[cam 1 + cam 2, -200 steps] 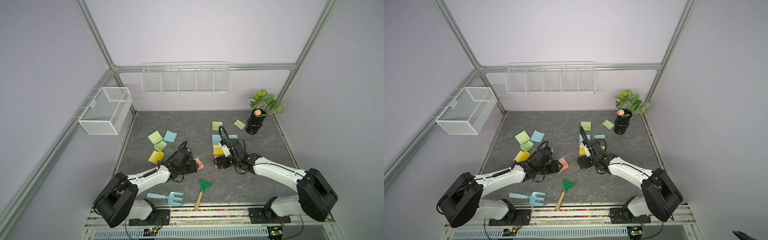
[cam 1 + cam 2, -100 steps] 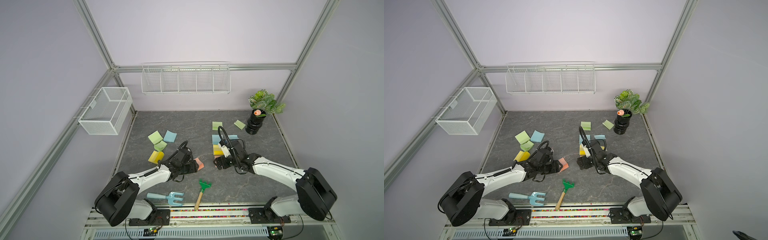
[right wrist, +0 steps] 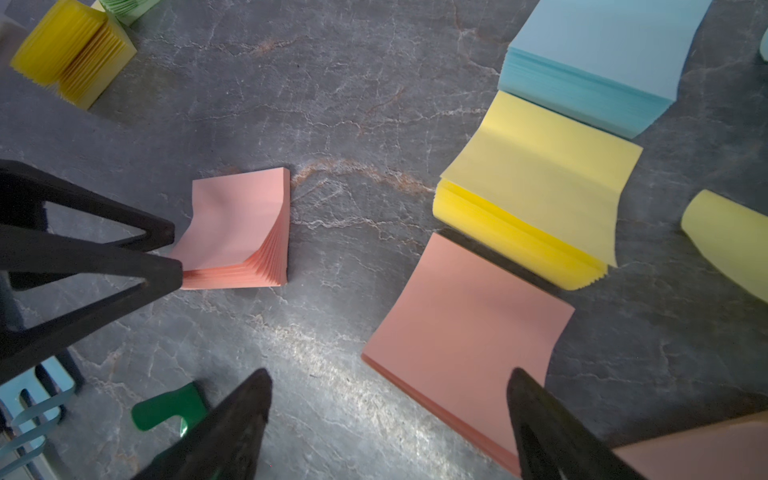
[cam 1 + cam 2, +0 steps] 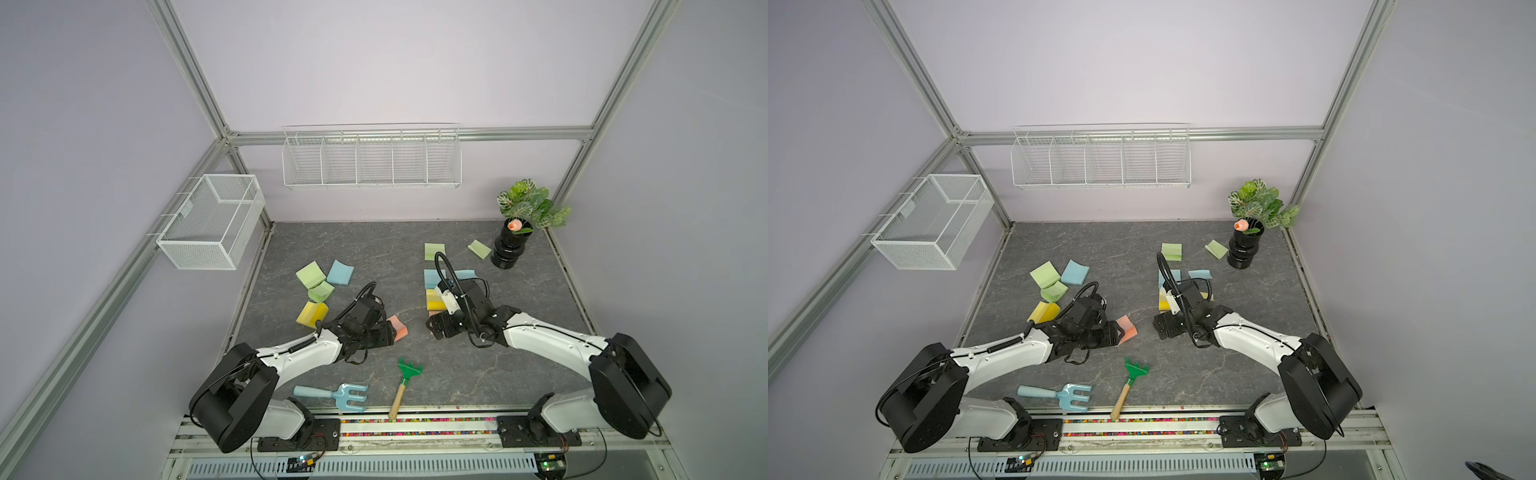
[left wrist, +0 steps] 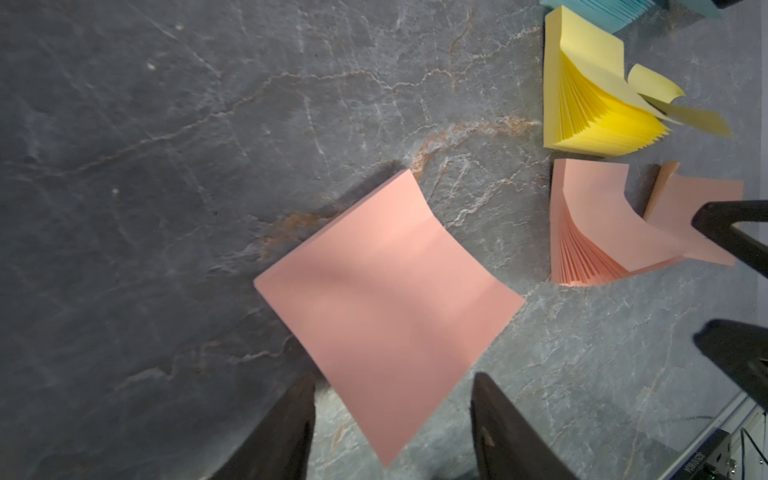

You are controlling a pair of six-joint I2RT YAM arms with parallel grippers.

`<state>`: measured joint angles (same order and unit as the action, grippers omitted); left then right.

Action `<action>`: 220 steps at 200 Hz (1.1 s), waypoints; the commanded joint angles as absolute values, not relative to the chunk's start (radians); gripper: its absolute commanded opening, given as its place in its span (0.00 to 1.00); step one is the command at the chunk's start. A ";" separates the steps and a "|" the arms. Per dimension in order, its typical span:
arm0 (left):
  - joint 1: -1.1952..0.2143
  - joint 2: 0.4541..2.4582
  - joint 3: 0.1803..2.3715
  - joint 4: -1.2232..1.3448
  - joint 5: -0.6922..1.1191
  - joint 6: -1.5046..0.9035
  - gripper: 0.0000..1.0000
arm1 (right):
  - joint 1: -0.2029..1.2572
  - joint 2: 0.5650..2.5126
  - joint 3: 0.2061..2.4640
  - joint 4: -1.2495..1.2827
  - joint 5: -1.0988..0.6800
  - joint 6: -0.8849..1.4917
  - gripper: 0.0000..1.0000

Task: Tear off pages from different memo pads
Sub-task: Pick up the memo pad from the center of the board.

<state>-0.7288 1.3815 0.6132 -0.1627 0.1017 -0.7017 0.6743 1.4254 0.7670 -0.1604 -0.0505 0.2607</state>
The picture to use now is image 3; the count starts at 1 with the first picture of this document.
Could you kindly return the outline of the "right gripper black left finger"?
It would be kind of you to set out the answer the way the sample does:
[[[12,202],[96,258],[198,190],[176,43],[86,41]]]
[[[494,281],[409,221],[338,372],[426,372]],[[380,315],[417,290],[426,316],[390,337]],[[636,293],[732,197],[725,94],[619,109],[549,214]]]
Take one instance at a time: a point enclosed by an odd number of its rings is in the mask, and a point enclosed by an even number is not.
[[[272,379],[260,368],[135,477],[253,479],[271,401]]]

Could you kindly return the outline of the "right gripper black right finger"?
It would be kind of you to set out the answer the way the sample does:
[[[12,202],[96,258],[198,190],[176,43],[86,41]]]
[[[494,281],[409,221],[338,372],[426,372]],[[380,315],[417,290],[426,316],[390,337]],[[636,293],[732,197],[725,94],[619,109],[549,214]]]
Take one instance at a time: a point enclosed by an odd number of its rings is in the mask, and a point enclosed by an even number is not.
[[[641,479],[524,369],[507,385],[523,479]]]

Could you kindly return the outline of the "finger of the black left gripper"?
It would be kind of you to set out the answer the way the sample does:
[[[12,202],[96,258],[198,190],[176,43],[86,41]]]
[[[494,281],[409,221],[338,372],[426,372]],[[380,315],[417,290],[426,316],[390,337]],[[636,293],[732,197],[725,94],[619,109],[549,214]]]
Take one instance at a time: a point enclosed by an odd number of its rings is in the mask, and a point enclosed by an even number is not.
[[[1,381],[6,382],[96,330],[178,290],[182,264],[144,252],[1,227],[1,268],[38,274],[105,274],[141,283],[23,331],[1,331]]]
[[[175,225],[114,201],[20,161],[1,161],[1,223],[45,232],[47,203],[132,226],[141,235],[113,241],[113,246],[149,252],[175,239]]]

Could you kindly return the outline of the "pink memo pad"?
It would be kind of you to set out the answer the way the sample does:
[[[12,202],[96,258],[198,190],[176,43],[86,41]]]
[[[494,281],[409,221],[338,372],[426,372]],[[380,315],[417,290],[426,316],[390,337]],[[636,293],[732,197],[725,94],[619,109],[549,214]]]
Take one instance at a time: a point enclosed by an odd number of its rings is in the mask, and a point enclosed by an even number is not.
[[[506,391],[514,368],[543,383],[574,307],[433,234],[363,360],[514,475]]]
[[[192,182],[193,215],[169,256],[183,290],[287,283],[290,172],[284,167]]]

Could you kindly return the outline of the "torn pink memo page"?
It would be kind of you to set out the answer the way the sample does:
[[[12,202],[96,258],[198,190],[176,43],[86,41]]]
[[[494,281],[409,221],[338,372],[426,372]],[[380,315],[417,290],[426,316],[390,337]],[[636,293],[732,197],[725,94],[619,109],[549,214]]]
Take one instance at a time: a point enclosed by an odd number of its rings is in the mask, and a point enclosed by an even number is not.
[[[765,411],[619,447],[647,479],[765,479]]]

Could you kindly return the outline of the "torn yellow memo page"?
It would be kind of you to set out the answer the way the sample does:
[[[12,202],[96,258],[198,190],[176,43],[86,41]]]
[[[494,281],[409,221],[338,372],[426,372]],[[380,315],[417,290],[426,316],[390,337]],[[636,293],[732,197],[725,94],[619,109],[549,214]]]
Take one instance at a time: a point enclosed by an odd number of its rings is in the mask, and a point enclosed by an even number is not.
[[[767,299],[767,217],[709,190],[686,208],[682,230],[720,272]]]

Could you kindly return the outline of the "blue memo pad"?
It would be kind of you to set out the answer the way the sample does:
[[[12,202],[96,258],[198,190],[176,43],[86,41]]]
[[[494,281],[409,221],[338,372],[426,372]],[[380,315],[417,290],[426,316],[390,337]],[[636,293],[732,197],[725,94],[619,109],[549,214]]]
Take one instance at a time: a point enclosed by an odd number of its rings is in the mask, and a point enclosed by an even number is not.
[[[508,46],[498,88],[625,139],[678,98],[707,1],[539,2]]]

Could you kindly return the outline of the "torn blue memo page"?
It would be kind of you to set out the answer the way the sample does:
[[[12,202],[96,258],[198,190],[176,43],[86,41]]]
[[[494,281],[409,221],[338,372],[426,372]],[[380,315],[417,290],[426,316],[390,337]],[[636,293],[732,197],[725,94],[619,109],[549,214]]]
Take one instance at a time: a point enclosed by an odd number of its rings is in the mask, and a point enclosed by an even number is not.
[[[759,55],[764,62],[768,62],[768,30],[766,30],[761,38],[759,45]]]

